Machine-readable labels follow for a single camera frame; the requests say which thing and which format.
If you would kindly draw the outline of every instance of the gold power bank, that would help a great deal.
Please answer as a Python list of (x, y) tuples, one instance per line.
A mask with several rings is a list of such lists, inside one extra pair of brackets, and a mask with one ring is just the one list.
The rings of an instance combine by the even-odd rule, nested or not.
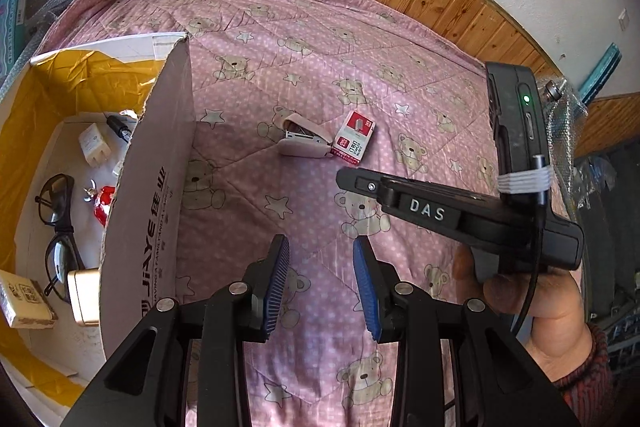
[(69, 298), (74, 318), (79, 326), (98, 326), (100, 323), (100, 272), (75, 270), (67, 276)]

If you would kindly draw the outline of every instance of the red and white box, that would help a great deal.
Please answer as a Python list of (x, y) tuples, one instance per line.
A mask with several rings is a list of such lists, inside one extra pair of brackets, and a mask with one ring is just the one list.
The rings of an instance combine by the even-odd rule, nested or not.
[(331, 152), (343, 160), (357, 165), (362, 160), (376, 123), (359, 112), (350, 111), (335, 135)]

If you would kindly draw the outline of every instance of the white power adapter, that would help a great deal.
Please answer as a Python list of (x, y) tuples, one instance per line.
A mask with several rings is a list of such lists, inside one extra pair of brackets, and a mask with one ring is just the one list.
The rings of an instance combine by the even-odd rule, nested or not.
[(84, 159), (92, 167), (96, 168), (111, 156), (111, 149), (105, 142), (102, 133), (95, 123), (87, 127), (78, 137)]

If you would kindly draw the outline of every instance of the metal screw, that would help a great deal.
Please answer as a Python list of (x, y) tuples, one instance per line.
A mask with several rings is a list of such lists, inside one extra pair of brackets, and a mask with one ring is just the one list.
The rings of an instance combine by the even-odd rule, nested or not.
[(409, 295), (414, 292), (414, 287), (411, 286), (408, 282), (399, 282), (396, 284), (394, 288), (398, 295)]
[(484, 302), (482, 302), (480, 299), (471, 299), (468, 303), (466, 303), (466, 307), (473, 312), (483, 312), (485, 308)]
[(249, 289), (249, 286), (244, 282), (234, 282), (231, 286), (229, 286), (229, 291), (231, 295), (242, 295)]
[(169, 297), (165, 297), (164, 299), (160, 299), (156, 303), (156, 309), (159, 312), (167, 312), (169, 310), (174, 309), (174, 306), (175, 306), (174, 300), (170, 299)]

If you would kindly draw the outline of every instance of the eyeglasses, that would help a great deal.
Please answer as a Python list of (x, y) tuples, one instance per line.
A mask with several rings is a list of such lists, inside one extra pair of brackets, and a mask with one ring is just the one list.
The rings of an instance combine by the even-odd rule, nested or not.
[(54, 292), (60, 299), (71, 304), (66, 276), (72, 270), (84, 270), (82, 258), (76, 246), (74, 227), (71, 225), (71, 194), (74, 179), (67, 174), (56, 174), (44, 184), (36, 196), (38, 213), (45, 225), (54, 227), (44, 258), (49, 284), (44, 295)]

